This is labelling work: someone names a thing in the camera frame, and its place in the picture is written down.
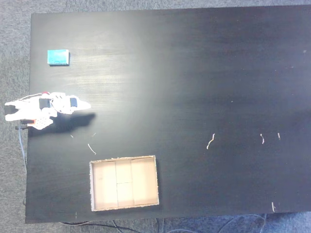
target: gray carpet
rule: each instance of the gray carpet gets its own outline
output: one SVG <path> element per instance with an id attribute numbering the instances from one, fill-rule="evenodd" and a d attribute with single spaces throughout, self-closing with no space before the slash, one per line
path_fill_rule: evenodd
<path id="1" fill-rule="evenodd" d="M 25 225 L 22 204 L 26 175 L 18 145 L 15 123 L 5 122 L 4 103 L 28 94 L 31 13 L 173 9 L 227 6 L 311 4 L 311 0 L 0 0 L 0 232 L 1 233 L 116 233 L 101 226 Z M 23 132 L 26 148 L 27 134 Z M 198 233 L 217 233 L 233 216 L 167 218 L 163 233 L 188 229 Z M 162 230 L 162 219 L 116 220 L 116 224 L 141 233 Z M 112 225 L 111 221 L 96 222 Z M 263 220 L 242 216 L 230 222 L 222 233 L 259 233 Z M 311 213 L 268 215 L 263 233 L 311 232 Z"/>

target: black cable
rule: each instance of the black cable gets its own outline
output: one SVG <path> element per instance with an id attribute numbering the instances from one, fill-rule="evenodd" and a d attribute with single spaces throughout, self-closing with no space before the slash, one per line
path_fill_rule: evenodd
<path id="1" fill-rule="evenodd" d="M 119 229 L 119 227 L 116 225 L 115 221 L 112 220 L 112 222 L 113 222 L 113 225 L 115 225 L 115 227 L 117 228 L 118 232 L 119 232 L 119 233 L 123 233 L 123 232 Z"/>
<path id="2" fill-rule="evenodd" d="M 83 226 L 103 226 L 103 227 L 110 227 L 110 228 L 114 228 L 114 229 L 117 229 L 115 226 L 110 226 L 110 225 L 104 225 L 104 224 L 96 224 L 96 223 L 91 223 L 91 224 L 85 224 Z M 136 231 L 134 229 L 131 229 L 131 228 L 127 228 L 127 227 L 118 227 L 119 229 L 123 229 L 123 230 L 129 230 L 129 231 L 133 231 L 133 232 L 136 232 L 136 233 L 141 233 L 139 231 Z"/>

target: white wire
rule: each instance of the white wire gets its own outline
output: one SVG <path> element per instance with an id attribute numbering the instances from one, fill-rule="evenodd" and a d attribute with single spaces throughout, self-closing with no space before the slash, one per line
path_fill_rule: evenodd
<path id="1" fill-rule="evenodd" d="M 198 233 L 198 232 L 194 232 L 194 231 L 190 231 L 190 230 L 186 230 L 186 229 L 174 229 L 174 230 L 171 230 L 167 233 L 172 233 L 172 232 L 189 232 L 189 233 Z"/>
<path id="2" fill-rule="evenodd" d="M 267 221 L 267 214 L 265 214 L 265 216 L 264 216 L 263 226 L 262 226 L 262 228 L 261 228 L 261 230 L 260 230 L 260 232 L 259 232 L 259 233 L 262 233 L 263 228 L 264 228 L 264 226 L 266 225 L 266 221 Z"/>
<path id="3" fill-rule="evenodd" d="M 260 216 L 260 215 L 255 215 L 255 214 L 249 214 L 249 215 L 241 215 L 241 216 L 238 216 L 238 217 L 234 217 L 233 219 L 231 219 L 230 221 L 228 221 L 224 226 L 222 226 L 221 228 L 220 228 L 220 230 L 218 231 L 218 233 L 221 233 L 222 231 L 223 231 L 223 229 L 227 226 L 227 225 L 229 225 L 231 222 L 233 222 L 234 220 L 236 220 L 236 219 L 238 219 L 238 218 L 240 218 L 240 217 L 244 217 L 244 216 L 257 216 L 257 217 L 260 217 L 261 219 L 263 219 L 263 227 L 264 227 L 264 225 L 266 224 L 266 218 L 267 218 L 267 215 L 266 215 L 266 217 L 262 217 L 262 216 Z"/>
<path id="4" fill-rule="evenodd" d="M 19 125 L 19 126 L 18 126 L 18 139 L 19 139 L 19 144 L 20 144 L 21 153 L 22 153 L 23 159 L 24 159 L 25 171 L 26 171 L 26 174 L 27 174 L 27 166 L 26 166 L 25 151 L 24 151 L 23 143 L 21 142 L 20 131 L 21 131 L 21 128 L 20 128 L 20 125 Z"/>
<path id="5" fill-rule="evenodd" d="M 161 233 L 163 233 L 164 231 L 164 218 L 162 218 L 162 230 L 161 230 Z"/>
<path id="6" fill-rule="evenodd" d="M 37 95 L 42 95 L 42 93 L 37 93 L 37 94 L 33 94 L 33 95 L 28 95 L 28 96 L 25 96 L 25 97 L 23 97 L 23 98 L 20 98 L 19 100 L 23 100 L 23 99 L 25 99 L 25 98 L 27 98 L 27 97 L 37 96 Z"/>

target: blue box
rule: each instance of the blue box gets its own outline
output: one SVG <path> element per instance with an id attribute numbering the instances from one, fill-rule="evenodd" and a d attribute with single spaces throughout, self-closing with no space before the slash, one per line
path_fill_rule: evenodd
<path id="1" fill-rule="evenodd" d="M 69 50 L 48 50 L 48 64 L 69 65 Z"/>

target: blue block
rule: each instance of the blue block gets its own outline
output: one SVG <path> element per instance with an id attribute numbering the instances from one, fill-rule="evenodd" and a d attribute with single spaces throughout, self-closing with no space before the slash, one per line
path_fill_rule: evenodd
<path id="1" fill-rule="evenodd" d="M 48 64 L 69 65 L 69 50 L 48 50 Z"/>

